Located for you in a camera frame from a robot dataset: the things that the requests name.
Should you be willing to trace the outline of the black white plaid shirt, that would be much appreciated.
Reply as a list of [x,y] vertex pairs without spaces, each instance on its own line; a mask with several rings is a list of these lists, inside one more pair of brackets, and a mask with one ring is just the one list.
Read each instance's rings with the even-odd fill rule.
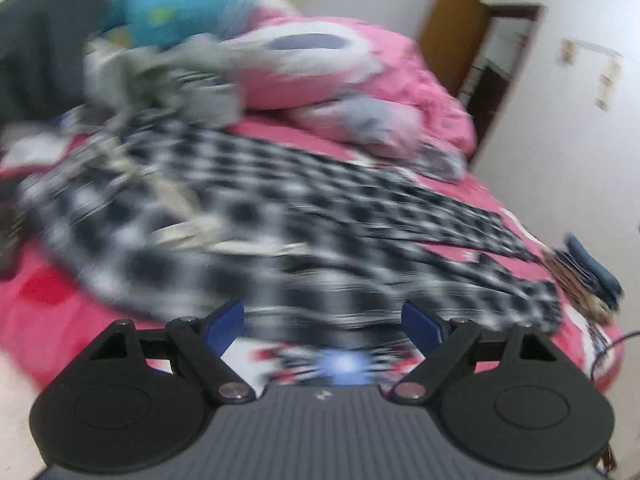
[[106,304],[160,322],[229,300],[257,339],[359,349],[401,340],[414,300],[491,330],[562,322],[533,253],[495,212],[300,148],[117,118],[18,199],[44,249]]

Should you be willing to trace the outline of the pink bed sheet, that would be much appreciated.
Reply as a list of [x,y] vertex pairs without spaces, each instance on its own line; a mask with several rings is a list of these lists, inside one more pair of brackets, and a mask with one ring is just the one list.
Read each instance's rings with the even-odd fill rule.
[[[364,166],[374,164],[374,159],[367,158],[354,148],[317,138],[275,119],[248,116],[232,128],[232,132],[290,144]],[[466,174],[458,184],[414,178],[432,191],[498,212],[527,248],[540,256],[542,243],[470,174]],[[535,263],[495,255],[491,257],[495,257],[519,278],[548,278],[546,269]],[[622,331],[613,322],[605,326],[588,322],[570,307],[564,296],[561,295],[561,298],[563,322],[552,340],[589,375],[593,360],[600,353],[599,347],[607,346],[622,336]],[[81,292],[73,280],[48,261],[39,243],[34,240],[23,245],[13,280],[1,281],[1,348],[5,348],[24,373],[41,388],[55,378],[92,337],[116,318],[124,317]],[[601,391],[605,392],[616,381],[624,356],[625,347],[620,344],[608,350],[599,361],[594,377]]]

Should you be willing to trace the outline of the folded blue jeans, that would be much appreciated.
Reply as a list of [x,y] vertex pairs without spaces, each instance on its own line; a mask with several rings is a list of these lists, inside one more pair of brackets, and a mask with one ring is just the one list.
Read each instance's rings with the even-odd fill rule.
[[573,233],[564,236],[565,247],[582,270],[593,282],[594,293],[602,299],[615,313],[620,312],[620,302],[624,298],[624,290],[616,276],[602,263],[594,258]]

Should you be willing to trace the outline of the grey hoodie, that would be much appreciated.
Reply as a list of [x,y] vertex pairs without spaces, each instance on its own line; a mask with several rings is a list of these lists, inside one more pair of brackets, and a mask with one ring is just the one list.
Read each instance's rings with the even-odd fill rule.
[[85,56],[87,100],[116,115],[157,110],[214,127],[244,115],[224,46],[212,35],[195,35],[178,46],[124,49],[96,40]]

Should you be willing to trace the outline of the pink patterned duvet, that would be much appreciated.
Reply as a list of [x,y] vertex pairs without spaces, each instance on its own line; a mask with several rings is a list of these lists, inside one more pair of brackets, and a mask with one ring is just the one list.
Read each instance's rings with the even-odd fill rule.
[[284,16],[220,47],[250,110],[425,177],[465,176],[472,119],[414,40],[350,18]]

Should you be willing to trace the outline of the brown wooden door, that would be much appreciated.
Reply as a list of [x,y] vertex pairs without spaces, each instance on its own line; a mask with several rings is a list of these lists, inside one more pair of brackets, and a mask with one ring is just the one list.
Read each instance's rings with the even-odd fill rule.
[[457,96],[491,20],[482,0],[435,0],[419,46],[427,68]]

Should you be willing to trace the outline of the blue patterned pillow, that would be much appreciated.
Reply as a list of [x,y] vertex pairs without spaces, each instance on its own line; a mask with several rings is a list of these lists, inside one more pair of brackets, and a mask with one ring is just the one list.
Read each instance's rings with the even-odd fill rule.
[[259,0],[106,0],[103,31],[121,28],[130,48],[169,49],[201,34],[228,40],[246,32]]

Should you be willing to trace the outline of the black garment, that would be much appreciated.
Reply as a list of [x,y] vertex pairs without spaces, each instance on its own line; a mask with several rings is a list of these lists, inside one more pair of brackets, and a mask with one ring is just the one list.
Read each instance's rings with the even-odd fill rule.
[[84,57],[106,0],[1,3],[1,121],[49,120],[85,99]]

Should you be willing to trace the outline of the wall hook rack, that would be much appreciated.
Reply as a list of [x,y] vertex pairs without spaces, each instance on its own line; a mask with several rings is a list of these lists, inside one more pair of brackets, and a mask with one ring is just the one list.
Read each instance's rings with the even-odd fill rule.
[[585,68],[593,80],[594,104],[604,112],[610,110],[623,73],[624,57],[620,52],[596,42],[564,38],[560,63]]

